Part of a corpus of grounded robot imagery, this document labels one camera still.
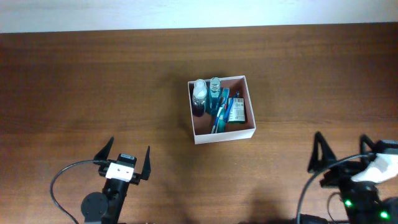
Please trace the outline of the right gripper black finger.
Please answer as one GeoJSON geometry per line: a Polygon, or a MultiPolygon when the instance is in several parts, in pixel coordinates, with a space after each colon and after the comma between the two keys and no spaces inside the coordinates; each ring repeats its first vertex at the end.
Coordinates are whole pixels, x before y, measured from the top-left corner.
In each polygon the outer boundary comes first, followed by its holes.
{"type": "Polygon", "coordinates": [[[366,148],[370,148],[370,150],[374,147],[374,142],[366,135],[362,134],[359,138],[359,152],[360,154],[367,154],[366,148]]]}
{"type": "Polygon", "coordinates": [[[313,151],[308,163],[308,173],[313,174],[336,162],[336,156],[331,150],[322,133],[317,131],[314,135],[313,151]]]}

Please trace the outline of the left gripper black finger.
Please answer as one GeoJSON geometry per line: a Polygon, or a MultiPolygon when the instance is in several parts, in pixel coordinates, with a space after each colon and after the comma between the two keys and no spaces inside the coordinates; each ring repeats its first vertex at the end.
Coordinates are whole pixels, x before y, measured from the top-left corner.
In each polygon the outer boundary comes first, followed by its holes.
{"type": "Polygon", "coordinates": [[[151,173],[151,166],[150,166],[150,146],[147,147],[146,156],[144,159],[144,164],[141,172],[141,179],[142,180],[149,180],[151,173]]]}
{"type": "Polygon", "coordinates": [[[107,144],[94,156],[95,161],[106,161],[108,159],[111,147],[114,142],[114,137],[111,137],[107,144]]]}

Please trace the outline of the blue and white toothbrush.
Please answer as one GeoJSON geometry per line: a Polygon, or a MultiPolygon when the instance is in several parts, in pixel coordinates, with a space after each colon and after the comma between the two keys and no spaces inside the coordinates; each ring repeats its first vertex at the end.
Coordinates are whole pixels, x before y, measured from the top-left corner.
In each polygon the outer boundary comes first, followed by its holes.
{"type": "Polygon", "coordinates": [[[211,133],[223,133],[225,128],[225,122],[223,121],[225,114],[224,106],[220,106],[216,114],[216,119],[212,127],[211,133]]]}

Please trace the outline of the green red toothpaste tube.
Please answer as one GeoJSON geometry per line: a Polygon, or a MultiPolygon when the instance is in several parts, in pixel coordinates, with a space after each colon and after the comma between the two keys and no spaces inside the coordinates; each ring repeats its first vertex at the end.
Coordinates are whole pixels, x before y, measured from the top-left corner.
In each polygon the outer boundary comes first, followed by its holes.
{"type": "Polygon", "coordinates": [[[229,88],[224,88],[221,94],[221,105],[218,111],[218,122],[216,124],[216,133],[223,133],[225,129],[224,116],[226,113],[226,104],[229,98],[229,88]]]}

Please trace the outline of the clear bottle with purple liquid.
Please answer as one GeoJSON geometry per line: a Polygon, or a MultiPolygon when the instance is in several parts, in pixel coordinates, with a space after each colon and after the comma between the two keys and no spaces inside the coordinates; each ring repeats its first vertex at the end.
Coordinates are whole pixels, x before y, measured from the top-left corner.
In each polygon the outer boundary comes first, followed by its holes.
{"type": "Polygon", "coordinates": [[[197,79],[194,82],[193,94],[192,94],[192,112],[197,117],[202,117],[206,111],[206,100],[207,100],[207,85],[202,79],[197,79]]]}

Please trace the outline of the green and white soap box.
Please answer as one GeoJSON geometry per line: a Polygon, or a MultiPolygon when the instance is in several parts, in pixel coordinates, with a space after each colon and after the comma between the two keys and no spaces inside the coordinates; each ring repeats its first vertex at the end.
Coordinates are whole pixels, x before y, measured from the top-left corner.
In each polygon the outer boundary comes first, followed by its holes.
{"type": "Polygon", "coordinates": [[[228,123],[245,123],[245,108],[244,99],[235,98],[233,101],[232,109],[229,113],[228,123]]]}

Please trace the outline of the teal mouthwash bottle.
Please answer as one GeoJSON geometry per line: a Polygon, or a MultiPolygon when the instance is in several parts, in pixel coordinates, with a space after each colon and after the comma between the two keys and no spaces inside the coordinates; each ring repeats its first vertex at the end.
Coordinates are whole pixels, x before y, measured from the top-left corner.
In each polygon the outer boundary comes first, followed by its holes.
{"type": "Polygon", "coordinates": [[[214,116],[217,113],[221,97],[221,81],[218,77],[210,80],[208,89],[208,112],[214,116]]]}

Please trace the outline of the blue disposable razor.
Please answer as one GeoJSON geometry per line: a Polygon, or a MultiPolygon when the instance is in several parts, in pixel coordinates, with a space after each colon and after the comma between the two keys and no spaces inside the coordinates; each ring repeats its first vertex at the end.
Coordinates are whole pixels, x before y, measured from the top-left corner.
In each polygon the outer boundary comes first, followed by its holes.
{"type": "Polygon", "coordinates": [[[227,107],[227,109],[226,109],[226,112],[225,112],[225,114],[224,114],[224,119],[223,119],[223,121],[224,121],[225,123],[228,122],[229,113],[230,113],[230,111],[231,111],[231,109],[232,109],[232,106],[233,106],[233,101],[234,101],[234,99],[237,98],[238,96],[239,96],[239,91],[237,91],[236,94],[235,94],[232,98],[229,98],[228,107],[227,107]]]}

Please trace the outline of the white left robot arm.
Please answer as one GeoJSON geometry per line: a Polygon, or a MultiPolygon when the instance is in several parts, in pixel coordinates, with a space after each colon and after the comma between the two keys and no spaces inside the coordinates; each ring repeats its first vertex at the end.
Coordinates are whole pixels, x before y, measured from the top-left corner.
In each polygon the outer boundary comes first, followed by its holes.
{"type": "Polygon", "coordinates": [[[92,192],[83,199],[81,213],[85,223],[117,223],[129,186],[139,185],[140,181],[150,177],[150,147],[146,150],[142,172],[137,173],[136,157],[120,154],[116,160],[108,158],[113,142],[114,138],[111,138],[94,156],[98,173],[106,182],[102,191],[92,192]]]}

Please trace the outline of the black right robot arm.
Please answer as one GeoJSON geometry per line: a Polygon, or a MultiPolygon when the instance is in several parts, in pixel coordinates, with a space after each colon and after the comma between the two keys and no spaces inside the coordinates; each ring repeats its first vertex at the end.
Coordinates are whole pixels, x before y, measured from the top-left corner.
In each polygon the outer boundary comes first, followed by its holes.
{"type": "Polygon", "coordinates": [[[320,187],[338,189],[348,217],[346,223],[397,223],[397,197],[382,200],[377,185],[397,177],[397,141],[372,141],[363,134],[359,153],[338,160],[321,132],[314,135],[307,172],[312,176],[300,194],[294,223],[338,223],[331,218],[302,213],[302,205],[312,182],[323,175],[320,187]]]}

